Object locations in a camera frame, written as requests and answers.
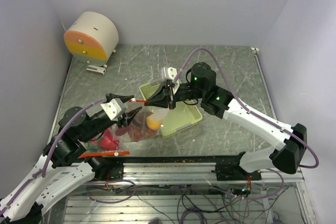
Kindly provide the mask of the clear orange zip bag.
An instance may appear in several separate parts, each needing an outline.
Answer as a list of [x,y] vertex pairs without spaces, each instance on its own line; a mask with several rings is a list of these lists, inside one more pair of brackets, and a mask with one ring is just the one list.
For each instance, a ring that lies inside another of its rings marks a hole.
[[103,133],[99,133],[83,145],[86,151],[80,155],[80,158],[130,155],[130,151],[127,150],[124,143],[114,135],[114,128],[111,127]]

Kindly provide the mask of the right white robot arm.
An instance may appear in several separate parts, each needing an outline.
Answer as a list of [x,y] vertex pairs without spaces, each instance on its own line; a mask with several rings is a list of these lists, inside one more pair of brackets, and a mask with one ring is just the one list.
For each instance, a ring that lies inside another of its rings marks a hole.
[[249,173],[266,168],[276,168],[286,174],[296,173],[306,151],[305,126],[279,122],[235,98],[216,84],[216,72],[205,62],[194,64],[188,72],[190,81],[178,84],[173,82],[176,69],[165,67],[162,82],[145,105],[173,110],[178,102],[199,100],[201,108],[208,114],[239,124],[266,140],[269,148],[240,154],[238,163],[231,167],[236,179],[244,179]]

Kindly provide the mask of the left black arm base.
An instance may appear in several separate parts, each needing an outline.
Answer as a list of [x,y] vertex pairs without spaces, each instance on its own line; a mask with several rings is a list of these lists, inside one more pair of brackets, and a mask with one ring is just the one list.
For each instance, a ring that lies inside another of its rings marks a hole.
[[85,158],[85,161],[95,172],[94,180],[119,179],[123,173],[123,164],[117,158],[94,156]]

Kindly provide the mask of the pink dragon fruit toy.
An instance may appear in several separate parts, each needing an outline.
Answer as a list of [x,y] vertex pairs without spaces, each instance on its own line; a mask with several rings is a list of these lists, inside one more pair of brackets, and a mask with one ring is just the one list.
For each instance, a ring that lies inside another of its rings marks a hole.
[[90,144],[100,151],[117,151],[119,149],[119,141],[110,133],[101,133],[97,137],[90,140]]

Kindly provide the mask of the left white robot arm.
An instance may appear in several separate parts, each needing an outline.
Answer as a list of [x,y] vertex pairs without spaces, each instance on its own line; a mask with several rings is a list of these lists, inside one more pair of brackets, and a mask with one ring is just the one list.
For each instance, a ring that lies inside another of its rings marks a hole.
[[25,179],[1,199],[1,223],[39,223],[58,201],[77,187],[107,175],[102,157],[91,157],[79,166],[72,164],[86,151],[85,143],[109,127],[126,127],[140,111],[127,111],[133,95],[108,93],[86,107],[72,107],[59,121],[59,132],[43,149]]

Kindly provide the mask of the purple grape bunch toy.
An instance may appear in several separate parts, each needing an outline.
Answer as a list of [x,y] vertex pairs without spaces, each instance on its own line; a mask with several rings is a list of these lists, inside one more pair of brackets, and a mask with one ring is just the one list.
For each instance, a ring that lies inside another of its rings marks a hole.
[[128,135],[132,142],[139,142],[157,135],[157,130],[152,130],[146,124],[131,124],[128,128]]

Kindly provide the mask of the dark red apple toy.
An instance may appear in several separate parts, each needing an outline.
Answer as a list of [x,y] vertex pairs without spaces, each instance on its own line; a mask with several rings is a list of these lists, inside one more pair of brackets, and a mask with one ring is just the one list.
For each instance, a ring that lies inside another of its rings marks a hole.
[[144,125],[146,123],[147,114],[145,112],[139,112],[133,118],[132,123],[135,125]]

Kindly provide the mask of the orange fruit toy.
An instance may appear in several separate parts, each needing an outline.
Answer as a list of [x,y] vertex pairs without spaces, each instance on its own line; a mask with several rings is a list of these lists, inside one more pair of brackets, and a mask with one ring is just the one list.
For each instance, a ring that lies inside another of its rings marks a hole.
[[157,130],[161,127],[162,122],[160,120],[152,119],[152,115],[150,115],[146,118],[146,124],[148,128],[152,130]]

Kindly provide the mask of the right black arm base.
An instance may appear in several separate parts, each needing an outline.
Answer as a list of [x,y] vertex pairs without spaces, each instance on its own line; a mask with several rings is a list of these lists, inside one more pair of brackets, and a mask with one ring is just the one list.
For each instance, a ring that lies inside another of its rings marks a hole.
[[245,153],[214,156],[215,168],[211,172],[216,174],[218,181],[247,180],[249,176],[252,180],[261,180],[260,172],[248,173],[240,167],[240,160]]

